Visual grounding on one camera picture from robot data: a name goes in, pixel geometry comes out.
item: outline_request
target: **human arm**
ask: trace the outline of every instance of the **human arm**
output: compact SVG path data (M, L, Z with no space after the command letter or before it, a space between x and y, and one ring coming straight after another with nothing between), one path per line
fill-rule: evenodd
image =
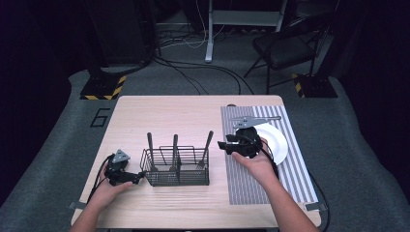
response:
M93 197L91 197L80 216L76 219L70 230L71 232L95 232L100 213L119 193L132 186L132 182L126 182L114 187L108 182L108 179L104 177L103 173L100 174L100 180L102 180L102 182L97 187Z
M262 140L263 149L268 152L267 142ZM248 159L234 152L232 157L265 189L280 231L319 231L283 187L265 154L260 152L253 159Z

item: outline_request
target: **wooden table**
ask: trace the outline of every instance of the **wooden table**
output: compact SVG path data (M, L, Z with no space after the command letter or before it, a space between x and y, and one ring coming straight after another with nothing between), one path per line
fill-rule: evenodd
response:
M269 204L230 205L227 189L225 153L220 107L228 104L282 105L278 96L124 96L112 114L102 145L81 194L86 202L103 160L118 149L131 159L127 171L141 171L142 151L148 148L147 132L154 148L179 145L203 148L209 131L214 132L209 147L210 185L152 187L146 179L117 196L101 213L99 228L138 229L223 229L278 227ZM304 203L298 203L304 209ZM81 210L76 210L72 223ZM316 211L305 211L319 225Z

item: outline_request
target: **gray carpet floor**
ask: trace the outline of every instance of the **gray carpet floor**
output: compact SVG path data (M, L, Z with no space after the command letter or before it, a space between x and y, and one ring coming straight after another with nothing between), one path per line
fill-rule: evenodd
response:
M251 47L255 36L257 33L220 34L211 65L242 76L257 58ZM205 65L206 43L197 48L192 46L200 43L187 45L179 41L175 44L178 45L164 45L162 58ZM107 70L118 72L128 68ZM180 69L183 76L173 68L151 62L141 71L127 75L120 96L264 94L265 69L255 70L246 78L250 90L238 76L231 76L220 68ZM274 72L273 81L283 81L292 73L307 71L308 64L303 64ZM72 94L67 106L0 209L0 231L67 231L70 228L73 211L68 206L82 193L108 122L100 128L90 128L90 125L100 108L109 108L102 112L109 120L117 102L80 100L88 77L86 71L70 77ZM283 98L307 169L328 200L331 213L328 231L410 231L410 206L395 178L379 163L362 137L343 87L337 78L330 79L338 94L336 99L301 99L292 82L274 87L270 92ZM317 194L323 202L320 191ZM323 229L328 221L326 212L322 220Z

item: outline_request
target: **utensil handle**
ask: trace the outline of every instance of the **utensil handle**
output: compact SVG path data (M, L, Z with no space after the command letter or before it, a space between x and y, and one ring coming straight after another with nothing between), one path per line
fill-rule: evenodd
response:
M177 144L178 144L178 134L174 134L172 164L176 163L175 157L177 156L177 148L178 148Z
M206 154L206 151L208 150L209 144L211 143L212 136L214 136L214 132L210 130L208 134L208 139L206 140L206 145L204 149L204 155L202 156L202 160L205 159L205 154Z
M274 117L267 117L266 119L268 119L268 120L280 120L281 117L280 116L274 116Z
M148 132L147 137L148 137L148 147L150 148L151 160L154 165L153 135L150 132Z

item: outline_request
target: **wire basket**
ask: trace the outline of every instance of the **wire basket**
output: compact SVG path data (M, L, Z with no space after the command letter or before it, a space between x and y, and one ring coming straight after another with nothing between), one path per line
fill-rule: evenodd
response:
M144 149L140 167L153 187L208 186L209 151L192 146Z

